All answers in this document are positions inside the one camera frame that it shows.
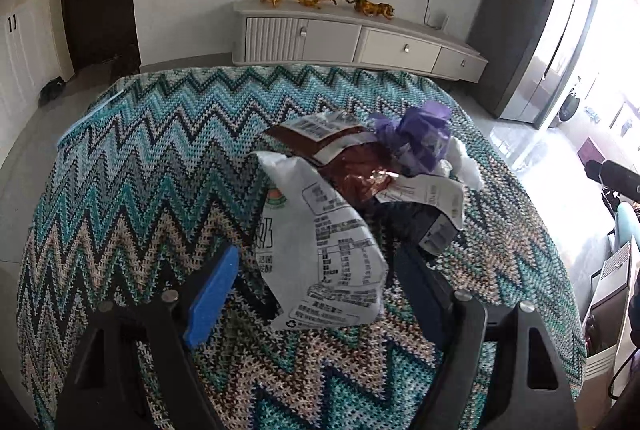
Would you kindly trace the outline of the golden tiger figurine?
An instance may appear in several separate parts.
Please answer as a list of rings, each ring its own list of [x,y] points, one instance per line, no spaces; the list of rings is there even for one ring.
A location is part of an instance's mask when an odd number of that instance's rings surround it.
[[[388,3],[374,3],[369,0],[347,0],[347,3],[364,16],[382,16],[386,20],[392,20],[395,16],[395,9]]]

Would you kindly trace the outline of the brown snack bag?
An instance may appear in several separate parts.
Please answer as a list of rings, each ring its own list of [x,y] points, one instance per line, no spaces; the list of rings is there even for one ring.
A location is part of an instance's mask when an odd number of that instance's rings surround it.
[[[346,110],[286,120],[267,129],[266,135],[310,162],[355,207],[370,202],[399,176],[390,151]]]

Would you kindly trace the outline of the white clear plastic bag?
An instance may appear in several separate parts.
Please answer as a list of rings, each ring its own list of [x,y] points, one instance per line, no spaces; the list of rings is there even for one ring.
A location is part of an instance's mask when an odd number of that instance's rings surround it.
[[[464,143],[455,136],[450,138],[446,154],[436,164],[434,175],[453,176],[470,190],[482,190],[485,185],[477,161],[468,155]]]

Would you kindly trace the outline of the washing machine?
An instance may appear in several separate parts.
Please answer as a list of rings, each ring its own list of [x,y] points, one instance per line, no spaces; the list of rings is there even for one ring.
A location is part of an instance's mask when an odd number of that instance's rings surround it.
[[[570,93],[567,94],[567,97],[565,98],[564,102],[562,103],[559,109],[559,112],[558,112],[559,120],[561,122],[570,121],[578,111],[579,105],[580,105],[580,98],[578,98],[578,96],[574,91],[570,91]]]

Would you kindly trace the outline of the zigzag knitted table cloth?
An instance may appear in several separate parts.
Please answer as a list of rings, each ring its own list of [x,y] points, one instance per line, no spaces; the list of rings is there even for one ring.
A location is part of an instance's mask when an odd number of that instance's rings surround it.
[[[213,335],[195,353],[230,429],[405,429],[440,362],[398,285],[373,325],[274,332],[252,257],[268,182],[266,131],[344,109],[398,117],[436,101],[485,186],[465,197],[465,228],[436,268],[482,300],[538,308],[573,394],[586,348],[567,270],[532,201],[472,118],[432,80],[319,66],[188,68],[123,78],[62,137],[35,208],[17,289],[17,345],[39,427],[56,404],[99,302],[150,301],[218,249],[241,271]]]

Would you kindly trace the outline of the grey steel refrigerator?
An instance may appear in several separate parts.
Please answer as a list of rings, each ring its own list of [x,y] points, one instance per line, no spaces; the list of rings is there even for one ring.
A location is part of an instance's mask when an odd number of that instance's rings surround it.
[[[538,127],[572,60],[591,0],[480,0],[469,44],[488,60],[473,98],[500,120]]]

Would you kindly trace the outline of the purple storage box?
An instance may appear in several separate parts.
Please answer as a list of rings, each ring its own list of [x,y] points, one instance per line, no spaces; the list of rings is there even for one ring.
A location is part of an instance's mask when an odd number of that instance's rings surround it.
[[[586,138],[582,146],[577,151],[580,162],[585,166],[589,161],[597,161],[599,164],[605,160],[605,156],[600,151],[600,148],[591,138]]]

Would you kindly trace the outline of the black shoes by door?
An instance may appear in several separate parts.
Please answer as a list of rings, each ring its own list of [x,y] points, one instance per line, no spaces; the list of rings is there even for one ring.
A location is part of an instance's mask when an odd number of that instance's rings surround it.
[[[62,77],[50,80],[40,91],[38,106],[43,107],[56,100],[65,90],[66,81]]]

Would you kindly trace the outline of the white tv cabinet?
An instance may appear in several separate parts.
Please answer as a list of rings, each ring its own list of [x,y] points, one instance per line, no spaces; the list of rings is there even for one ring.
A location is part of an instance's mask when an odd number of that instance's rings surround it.
[[[487,60],[466,43],[425,25],[367,17],[346,6],[317,10],[285,2],[233,5],[237,65],[304,63],[375,70],[398,69],[477,83]]]

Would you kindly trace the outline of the white hallway cabinets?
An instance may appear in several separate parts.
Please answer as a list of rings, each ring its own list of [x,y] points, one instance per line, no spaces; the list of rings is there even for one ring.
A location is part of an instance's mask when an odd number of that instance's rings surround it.
[[[73,73],[60,0],[1,0],[1,157],[38,108],[41,90]]]

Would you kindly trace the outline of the white printed snack bag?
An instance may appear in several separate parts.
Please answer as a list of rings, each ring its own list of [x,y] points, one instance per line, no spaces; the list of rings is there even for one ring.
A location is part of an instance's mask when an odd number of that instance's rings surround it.
[[[360,214],[306,160],[257,152],[270,181],[254,256],[282,313],[274,330],[372,324],[387,263]]]

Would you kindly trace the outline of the black white printed wrapper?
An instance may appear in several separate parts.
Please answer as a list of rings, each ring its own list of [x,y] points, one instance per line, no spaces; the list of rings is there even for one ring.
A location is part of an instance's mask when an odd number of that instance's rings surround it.
[[[464,186],[442,176],[398,176],[375,195],[375,213],[425,260],[439,257],[464,228]]]

